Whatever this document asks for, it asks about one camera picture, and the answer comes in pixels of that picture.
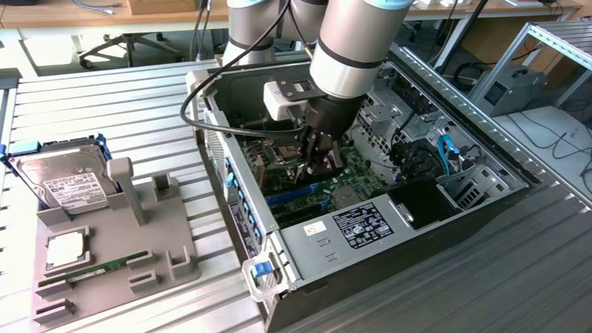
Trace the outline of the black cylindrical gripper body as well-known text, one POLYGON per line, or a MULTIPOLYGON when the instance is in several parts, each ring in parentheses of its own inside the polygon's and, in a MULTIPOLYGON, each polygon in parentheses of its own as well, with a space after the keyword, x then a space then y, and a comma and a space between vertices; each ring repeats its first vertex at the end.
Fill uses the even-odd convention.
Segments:
POLYGON ((304 121, 319 132, 331 135, 335 139, 340 139, 352 126, 364 99, 364 95, 353 99, 340 99, 333 96, 309 99, 304 112, 304 121))

